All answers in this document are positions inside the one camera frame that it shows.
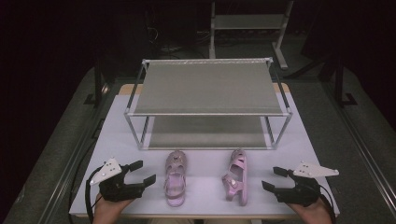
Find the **human hand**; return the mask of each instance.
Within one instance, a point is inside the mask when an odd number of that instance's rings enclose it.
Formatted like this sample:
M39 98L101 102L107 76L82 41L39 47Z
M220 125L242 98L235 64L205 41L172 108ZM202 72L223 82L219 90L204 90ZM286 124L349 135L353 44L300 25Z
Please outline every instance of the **human hand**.
M93 224L112 224L116 223L122 210L133 202L134 199L113 203L106 201L102 198L102 195L98 193L96 195L96 201Z
M332 224L328 207L320 198L315 203L304 207L296 203L287 203L306 224Z

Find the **dark floor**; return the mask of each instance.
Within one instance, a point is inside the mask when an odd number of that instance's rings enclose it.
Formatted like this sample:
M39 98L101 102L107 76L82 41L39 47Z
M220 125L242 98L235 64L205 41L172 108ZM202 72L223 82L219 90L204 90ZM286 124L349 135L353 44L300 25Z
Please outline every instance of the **dark floor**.
M272 38L275 36L245 39L230 47L217 47L217 58L275 58L270 45ZM282 51L290 68L276 70L281 81L290 87L320 164L340 172L339 176L328 178L341 211L338 223L396 223L394 207L388 206L392 201L384 199L387 193L392 194L389 189L396 186L396 133L347 69L344 92L351 93L357 104L345 108L340 108L332 97L333 81L322 83L316 78L320 66L298 79L282 78L311 62L300 54L304 39L303 35L285 37ZM199 47L163 57L207 58L207 53L207 47ZM102 103L93 108L84 104L87 96L93 94L93 71L84 77L26 181L24 197L14 204L5 223L70 223L69 197L77 192L85 173L93 148L90 145L100 132L100 124L106 118L114 95L121 85L131 82L125 77L108 84ZM76 217L72 220L89 223L87 219ZM145 222L143 219L120 221ZM285 220L282 223L301 221Z

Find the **shoe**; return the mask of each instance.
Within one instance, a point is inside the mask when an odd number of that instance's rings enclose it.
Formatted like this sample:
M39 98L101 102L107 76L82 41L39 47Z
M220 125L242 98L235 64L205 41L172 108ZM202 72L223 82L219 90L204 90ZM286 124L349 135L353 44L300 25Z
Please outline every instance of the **shoe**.
M227 175L222 178L227 201L232 201L233 196L239 194L239 204L245 206L248 203L247 178L247 156L243 149L237 149L231 156L230 168Z
M176 150L166 159L166 179L163 185L168 204L181 206L185 199L187 158L184 152Z

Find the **sandal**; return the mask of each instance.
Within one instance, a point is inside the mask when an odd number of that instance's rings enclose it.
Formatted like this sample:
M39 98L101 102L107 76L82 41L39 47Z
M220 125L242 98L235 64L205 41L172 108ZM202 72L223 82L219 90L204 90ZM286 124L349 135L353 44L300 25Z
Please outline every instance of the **sandal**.
M222 178L226 189L227 201L232 201L235 194L239 194L239 203L245 206L248 202L247 187L248 167L247 156L243 149L233 152L230 161L230 168L227 175Z
M163 185L167 202L172 207L181 206L185 199L187 158L184 152L176 150L166 159L166 179Z

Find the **table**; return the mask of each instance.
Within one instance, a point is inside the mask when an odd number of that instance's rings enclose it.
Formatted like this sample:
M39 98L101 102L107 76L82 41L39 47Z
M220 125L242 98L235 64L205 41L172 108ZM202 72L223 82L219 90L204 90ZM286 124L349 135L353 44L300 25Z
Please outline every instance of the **table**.
M139 218L297 218L285 204L277 202L275 195L262 189L262 180L279 188L294 186L290 178L274 175L272 171L274 166L295 169L301 161L318 164L318 158L289 91L286 92L286 96L293 111L293 117L277 150L247 151L247 205L240 206L236 197L232 202L225 200L221 177L227 172L232 153L230 150L188 150L185 151L188 159L186 201L180 207L167 205L163 191L165 160L172 151L138 150L128 123L123 116L129 95L122 95L124 91L120 93L115 97L107 114L83 183L94 169L102 166L103 162L111 157L115 157L120 165L138 160L144 161L143 168L129 173L125 177L125 183L142 182L144 178L153 174L157 175L157 182L145 190L141 199L135 200L125 208L123 216ZM280 93L277 92L276 95L280 100ZM317 178L317 181L325 189L330 189L324 177ZM87 216L84 189L85 186L81 185L71 206L70 214L78 217ZM97 186L92 186L92 202L98 191ZM334 208L335 214L338 215L340 212L335 202Z

